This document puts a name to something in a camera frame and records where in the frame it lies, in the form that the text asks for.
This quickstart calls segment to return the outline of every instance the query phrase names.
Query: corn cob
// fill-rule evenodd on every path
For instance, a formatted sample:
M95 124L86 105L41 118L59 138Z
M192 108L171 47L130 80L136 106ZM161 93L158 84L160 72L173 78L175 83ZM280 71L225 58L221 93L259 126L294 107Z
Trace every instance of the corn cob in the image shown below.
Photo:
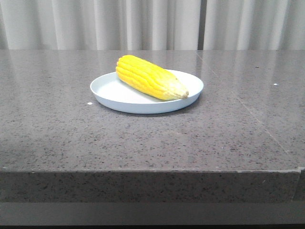
M133 55L121 57L116 72L129 86L158 99L185 99L189 94L173 73Z

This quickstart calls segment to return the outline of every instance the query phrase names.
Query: granite countertop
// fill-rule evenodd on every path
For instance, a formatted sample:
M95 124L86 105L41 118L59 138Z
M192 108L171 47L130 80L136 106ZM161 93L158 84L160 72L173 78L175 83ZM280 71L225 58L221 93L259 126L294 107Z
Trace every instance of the granite countertop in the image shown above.
M99 104L134 54L204 90L164 114ZM305 51L0 50L0 202L305 200Z

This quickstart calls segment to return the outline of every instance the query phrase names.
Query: white curtain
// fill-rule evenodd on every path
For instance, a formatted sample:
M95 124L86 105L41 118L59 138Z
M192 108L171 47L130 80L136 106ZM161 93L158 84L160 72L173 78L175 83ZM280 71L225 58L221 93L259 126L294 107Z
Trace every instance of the white curtain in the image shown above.
M0 49L305 49L305 0L0 0Z

